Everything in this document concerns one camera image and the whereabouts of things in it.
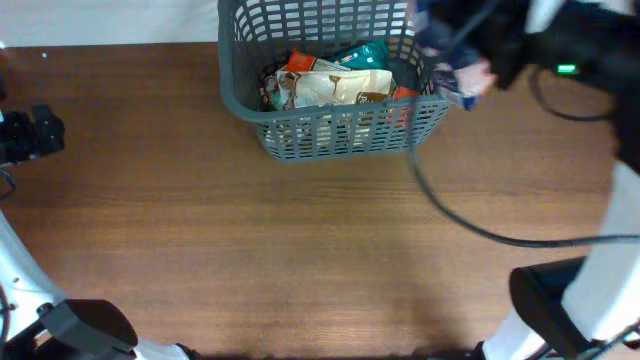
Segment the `blue Kleenex tissue pack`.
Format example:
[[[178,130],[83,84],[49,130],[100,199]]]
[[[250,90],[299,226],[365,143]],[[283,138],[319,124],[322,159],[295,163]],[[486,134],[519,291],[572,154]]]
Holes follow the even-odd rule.
[[[427,1],[408,2],[406,19],[414,27],[414,40],[429,62],[426,69],[438,95],[471,111],[494,85],[497,75],[492,72],[491,63],[465,40],[445,53],[456,31],[437,19],[431,9]]]

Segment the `green red coffee packet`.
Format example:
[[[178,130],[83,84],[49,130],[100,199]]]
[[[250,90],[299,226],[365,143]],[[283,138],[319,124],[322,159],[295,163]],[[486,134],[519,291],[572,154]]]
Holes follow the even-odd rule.
[[[385,41],[376,40],[329,58],[329,61],[352,70],[388,70],[389,48]]]

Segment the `beige white snack bag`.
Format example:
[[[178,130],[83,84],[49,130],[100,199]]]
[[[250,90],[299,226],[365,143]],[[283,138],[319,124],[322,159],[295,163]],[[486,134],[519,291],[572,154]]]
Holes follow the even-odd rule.
[[[392,84],[388,70],[278,71],[274,101],[284,110],[377,103],[390,96]]]

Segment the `yellow orange pasta packet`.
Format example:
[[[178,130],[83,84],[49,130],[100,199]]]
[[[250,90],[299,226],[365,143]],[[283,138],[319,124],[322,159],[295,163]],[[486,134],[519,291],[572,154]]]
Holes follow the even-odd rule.
[[[284,69],[279,71],[293,71],[293,72],[307,72],[307,71],[353,71],[352,69],[344,66],[337,65],[312,55],[304,54],[298,50],[294,51],[289,62]],[[390,96],[385,99],[399,100],[403,98],[416,96],[418,93],[407,87],[401,86],[396,83],[393,77],[392,92]]]

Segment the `beige brown snack bag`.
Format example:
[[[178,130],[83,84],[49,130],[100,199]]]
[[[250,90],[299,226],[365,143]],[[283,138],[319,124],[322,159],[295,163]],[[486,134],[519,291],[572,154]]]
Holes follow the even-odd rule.
[[[279,85],[277,76],[271,74],[264,79],[263,84],[259,88],[262,111],[281,111]]]

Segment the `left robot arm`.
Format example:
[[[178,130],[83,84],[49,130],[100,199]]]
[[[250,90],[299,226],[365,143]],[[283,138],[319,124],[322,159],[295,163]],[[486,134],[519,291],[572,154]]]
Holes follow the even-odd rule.
[[[8,166],[64,149],[65,126],[47,105],[1,114],[1,178],[16,190]],[[1,217],[1,357],[32,360],[198,359],[182,345],[138,337],[111,302],[72,299],[39,267]]]

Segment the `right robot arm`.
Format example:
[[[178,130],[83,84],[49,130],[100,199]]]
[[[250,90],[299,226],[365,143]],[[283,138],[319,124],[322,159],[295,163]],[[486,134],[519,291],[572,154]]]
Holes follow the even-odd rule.
[[[470,222],[505,236],[550,240],[596,233],[612,187],[615,146],[609,125],[548,114],[519,81],[473,113],[453,112],[428,163],[438,194]],[[469,346],[498,328],[509,307],[509,268],[582,252],[500,245],[447,222],[431,239],[442,249],[436,328],[450,347]]]

